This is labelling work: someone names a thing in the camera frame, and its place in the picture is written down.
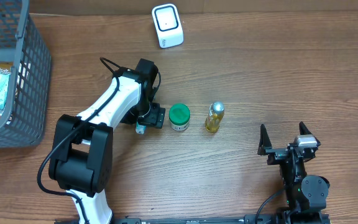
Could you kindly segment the white barcode scanner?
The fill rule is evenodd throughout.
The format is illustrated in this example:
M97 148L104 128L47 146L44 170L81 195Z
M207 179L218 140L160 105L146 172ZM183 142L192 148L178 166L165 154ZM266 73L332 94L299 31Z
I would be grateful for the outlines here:
M172 3L155 6L152 18L160 48L166 49L181 45L184 33L176 5Z

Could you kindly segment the yellow liquid bottle silver cap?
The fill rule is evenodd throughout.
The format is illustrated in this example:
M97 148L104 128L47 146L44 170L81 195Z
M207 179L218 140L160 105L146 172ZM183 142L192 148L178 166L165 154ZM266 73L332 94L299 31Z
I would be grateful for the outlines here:
M209 106L208 116L206 117L206 130L215 133L219 129L219 125L224 116L224 104L221 101L215 101Z

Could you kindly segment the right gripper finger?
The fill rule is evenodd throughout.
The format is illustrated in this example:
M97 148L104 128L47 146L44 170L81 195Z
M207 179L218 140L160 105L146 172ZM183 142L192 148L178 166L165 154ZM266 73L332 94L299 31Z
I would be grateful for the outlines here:
M260 141L257 154L260 156L265 156L270 154L272 151L272 144L270 142L269 135L267 133L266 127L264 124L260 125Z
M299 123L299 129L300 129L300 134L301 135L312 134L311 131L306 127L306 125L302 121ZM318 140L318 138L315 138L315 139L316 139L316 142L317 142L317 146L320 146L321 142Z

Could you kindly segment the grey plastic mesh basket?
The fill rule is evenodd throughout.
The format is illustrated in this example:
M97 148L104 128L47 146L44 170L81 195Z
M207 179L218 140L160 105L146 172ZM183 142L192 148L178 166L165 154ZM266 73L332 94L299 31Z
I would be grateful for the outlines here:
M0 62L12 64L0 148L38 145L45 133L52 56L28 1L0 1Z

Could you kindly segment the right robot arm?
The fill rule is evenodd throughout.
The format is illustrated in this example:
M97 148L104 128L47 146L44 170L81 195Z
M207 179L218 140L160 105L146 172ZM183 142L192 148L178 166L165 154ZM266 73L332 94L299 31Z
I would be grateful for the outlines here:
M306 127L299 123L300 134L285 148L274 149L264 124L260 126L260 141L257 154L267 156L268 165L280 166L283 189L266 199L259 207L254 222L259 221L262 209L272 199L286 194L287 206L278 208L269 223L330 223L326 208L330 183L325 177L308 175L305 163L315 158L321 143Z

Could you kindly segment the small teal white packet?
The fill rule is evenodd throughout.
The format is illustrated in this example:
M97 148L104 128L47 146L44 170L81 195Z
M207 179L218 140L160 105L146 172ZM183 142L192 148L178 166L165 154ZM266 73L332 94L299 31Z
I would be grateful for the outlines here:
M144 134L146 130L146 126L136 123L135 131L137 134Z

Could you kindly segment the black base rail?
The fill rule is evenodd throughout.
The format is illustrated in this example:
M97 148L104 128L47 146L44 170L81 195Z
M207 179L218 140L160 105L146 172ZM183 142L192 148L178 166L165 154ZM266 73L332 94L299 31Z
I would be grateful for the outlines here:
M322 215L321 222L316 218L312 218L312 221L301 221L300 218L294 218L291 223L322 223L331 224L329 215ZM55 220L55 224L74 224L79 223L79 220L70 221L58 221ZM115 218L111 223L114 224L254 224L255 215L245 215L244 217L219 217L219 218L188 218L188 219L153 219L153 220L141 220L140 218ZM285 223L275 215L259 215L257 223L261 224L273 224L273 223Z

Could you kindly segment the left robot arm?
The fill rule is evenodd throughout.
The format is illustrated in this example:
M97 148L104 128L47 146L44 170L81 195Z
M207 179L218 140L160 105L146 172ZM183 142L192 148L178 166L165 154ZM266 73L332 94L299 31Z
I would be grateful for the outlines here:
M112 169L113 132L117 125L133 124L139 134L147 127L163 126L165 108L154 102L161 74L153 61L140 59L136 68L122 67L102 57L112 73L108 89L76 116L57 121L51 152L41 164L57 181L61 196L72 198L77 223L113 223L105 188Z

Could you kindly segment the green lid white jar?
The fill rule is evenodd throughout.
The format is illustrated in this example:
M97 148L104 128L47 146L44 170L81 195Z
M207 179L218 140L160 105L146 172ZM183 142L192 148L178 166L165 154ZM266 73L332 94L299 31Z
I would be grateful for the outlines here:
M170 126L175 131L184 131L190 123L190 109L183 103L174 104L168 114Z

